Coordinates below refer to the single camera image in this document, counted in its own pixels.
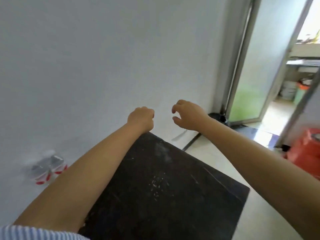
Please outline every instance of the hand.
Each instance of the hand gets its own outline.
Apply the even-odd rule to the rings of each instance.
[[[147,107],[136,108],[132,113],[129,114],[128,123],[129,125],[135,126],[141,130],[141,133],[147,133],[153,129],[153,118],[155,111]]]
[[[174,116],[172,119],[174,123],[181,128],[191,131],[198,131],[200,126],[210,117],[207,113],[197,104],[185,100],[179,100],[177,104],[172,107],[172,113],[178,112],[180,118]]]

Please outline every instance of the tiled floor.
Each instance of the tiled floor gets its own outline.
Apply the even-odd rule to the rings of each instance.
[[[205,137],[199,137],[186,152],[250,187],[228,159]],[[272,206],[250,189],[233,240],[302,239]]]
[[[292,101],[278,98],[270,103],[262,122],[246,125],[279,136],[295,108]]]

